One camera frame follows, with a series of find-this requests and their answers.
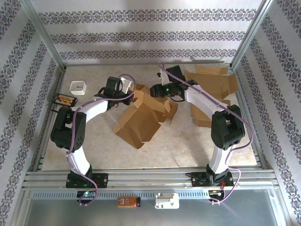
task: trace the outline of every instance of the orange module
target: orange module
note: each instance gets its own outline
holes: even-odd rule
[[[118,197],[117,207],[126,207],[126,208],[140,207],[140,201],[141,201],[140,197],[134,197],[134,196]]]

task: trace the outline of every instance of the wall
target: wall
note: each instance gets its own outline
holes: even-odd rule
[[[273,3],[237,68],[256,135],[295,225],[301,225],[300,3]]]
[[[0,0],[0,226],[10,225],[60,73],[17,0]]]
[[[67,65],[230,63],[261,0],[34,0]]]

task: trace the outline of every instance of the cardboard box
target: cardboard box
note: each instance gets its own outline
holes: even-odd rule
[[[141,148],[160,128],[159,122],[172,120],[178,104],[167,98],[153,98],[147,86],[137,84],[134,101],[118,119],[113,131],[136,149]]]
[[[228,95],[238,91],[236,75],[223,75],[228,73],[228,68],[201,67],[196,65],[198,73],[185,71],[186,80],[195,80],[207,93],[230,105],[229,100],[224,100]],[[211,119],[199,110],[195,105],[191,105],[192,121],[200,127],[211,127]]]

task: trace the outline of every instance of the beige floor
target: beige floor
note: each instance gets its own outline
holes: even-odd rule
[[[181,65],[181,68],[195,71],[194,65]],[[156,75],[158,71],[156,65],[71,66],[66,70],[61,93],[72,96],[69,92],[70,83],[84,80],[87,91],[85,95],[77,96],[79,105],[90,100],[105,86],[109,76],[118,77],[128,73],[138,83],[152,86],[160,83]],[[234,94],[227,99],[232,104],[237,104]],[[126,108],[125,105],[119,105],[88,122],[83,147],[87,160],[94,169],[206,166],[211,159],[214,144],[210,138],[210,129],[193,124],[189,103],[179,103],[172,123],[162,123],[152,140],[138,150],[112,130],[113,124]],[[246,144],[248,140],[245,136],[240,145]],[[234,152],[230,165],[256,165],[252,148]],[[69,169],[65,153],[49,140],[42,170]]]

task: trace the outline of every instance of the patterned wallpaper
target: patterned wallpaper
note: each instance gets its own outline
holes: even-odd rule
[[[277,0],[237,68],[263,154],[301,225],[301,0]]]
[[[224,60],[230,63],[261,0],[33,0],[72,64]]]
[[[60,73],[17,0],[0,0],[0,226],[10,225]]]

